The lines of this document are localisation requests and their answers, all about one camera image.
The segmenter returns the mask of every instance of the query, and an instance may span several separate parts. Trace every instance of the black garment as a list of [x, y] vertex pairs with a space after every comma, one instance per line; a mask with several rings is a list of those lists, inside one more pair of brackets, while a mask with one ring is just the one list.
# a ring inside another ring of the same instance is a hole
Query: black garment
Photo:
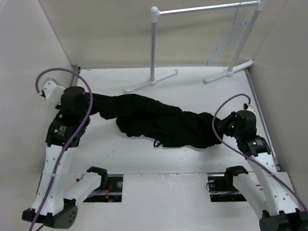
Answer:
[[164, 147], [206, 148], [221, 144], [212, 131], [213, 116], [209, 113], [183, 112], [178, 107], [136, 94], [93, 94], [93, 97], [91, 115], [99, 112], [105, 119], [117, 118], [116, 124], [129, 137], [144, 135]]

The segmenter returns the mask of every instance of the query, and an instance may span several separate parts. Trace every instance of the white wall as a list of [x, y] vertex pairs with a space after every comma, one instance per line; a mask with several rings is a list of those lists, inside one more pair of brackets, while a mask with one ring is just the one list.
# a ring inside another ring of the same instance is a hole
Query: white wall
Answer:
[[[100, 67], [150, 65], [150, 8], [160, 10], [239, 2], [236, 0], [40, 0], [70, 62]], [[286, 0], [268, 0], [239, 63], [254, 57]], [[239, 9], [249, 21], [255, 7]], [[236, 9], [165, 15], [157, 23], [157, 65], [206, 65], [231, 26]], [[237, 42], [214, 65], [228, 65]]]
[[282, 170], [308, 204], [308, 1], [288, 0], [256, 54], [252, 81]]
[[[23, 231], [22, 211], [34, 200], [55, 115], [34, 81], [47, 68], [71, 66], [37, 0], [7, 1], [0, 31], [0, 229]], [[70, 81], [68, 74], [50, 77]]]

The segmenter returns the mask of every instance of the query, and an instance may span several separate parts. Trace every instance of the metal pole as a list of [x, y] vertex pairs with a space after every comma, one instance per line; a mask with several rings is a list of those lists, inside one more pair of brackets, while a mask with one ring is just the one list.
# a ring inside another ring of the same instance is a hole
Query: metal pole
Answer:
[[240, 56], [240, 53], [241, 53], [241, 51], [242, 51], [242, 49], [243, 49], [243, 47], [244, 47], [244, 45], [245, 45], [245, 43], [246, 43], [246, 41], [248, 39], [248, 36], [249, 36], [249, 34], [250, 34], [251, 30], [252, 30], [252, 27], [254, 26], [254, 24], [255, 24], [255, 22], [256, 22], [256, 20], [258, 18], [259, 13], [260, 13], [260, 11], [255, 11], [253, 16], [251, 17], [251, 20], [250, 20], [250, 22], [248, 24], [248, 27], [247, 27], [244, 35], [243, 35], [242, 41], [240, 42], [240, 45], [239, 45], [239, 47], [236, 50], [236, 53], [235, 53], [235, 55], [234, 55], [234, 57], [233, 57], [233, 59], [232, 59], [232, 61], [230, 63], [230, 66], [227, 69], [227, 72], [232, 72], [232, 69], [234, 68], [235, 63], [236, 63], [237, 59]]
[[227, 9], [227, 8], [236, 8], [239, 5], [243, 6], [257, 6], [259, 3], [258, 0], [255, 1], [246, 1], [246, 2], [237, 2], [237, 3], [228, 3], [214, 6], [202, 6], [202, 7], [194, 7], [194, 8], [186, 8], [186, 9], [178, 9], [178, 10], [170, 10], [170, 11], [160, 11], [159, 15], [166, 14], [174, 14], [174, 13], [183, 13], [183, 12], [194, 12], [194, 11], [204, 11], [204, 10], [214, 10], [214, 9]]
[[152, 23], [152, 39], [151, 39], [151, 73], [150, 73], [150, 83], [155, 82], [155, 39], [156, 39], [156, 23]]

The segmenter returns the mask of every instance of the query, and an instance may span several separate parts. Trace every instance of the horizontal rod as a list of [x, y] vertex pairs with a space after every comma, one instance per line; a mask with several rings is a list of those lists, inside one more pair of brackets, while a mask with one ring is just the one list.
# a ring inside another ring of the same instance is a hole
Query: horizontal rod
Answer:
[[214, 9], [226, 9], [226, 8], [236, 8], [239, 5], [242, 6], [257, 6], [259, 3], [258, 0], [255, 1], [245, 1], [245, 2], [237, 2], [237, 3], [228, 3], [214, 6], [202, 6], [202, 7], [193, 7], [186, 9], [178, 9], [178, 10], [170, 10], [170, 11], [160, 11], [159, 15], [165, 14], [174, 14], [174, 13], [183, 13], [183, 12], [195, 12], [195, 11], [205, 11], [205, 10], [214, 10]]

